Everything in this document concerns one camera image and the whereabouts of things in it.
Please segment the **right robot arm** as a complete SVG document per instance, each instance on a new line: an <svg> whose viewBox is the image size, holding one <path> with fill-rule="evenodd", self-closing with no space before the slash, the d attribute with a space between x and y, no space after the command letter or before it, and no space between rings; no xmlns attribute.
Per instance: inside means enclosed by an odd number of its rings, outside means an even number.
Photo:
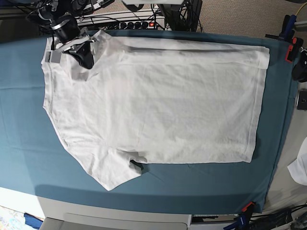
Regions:
<svg viewBox="0 0 307 230"><path fill-rule="evenodd" d="M93 43L86 27L80 28L76 17L81 16L86 2L74 8L71 0L39 0L26 20L35 23L52 35L46 50L45 62L60 63L62 54L72 56L78 64L91 69L94 66Z"/></svg>

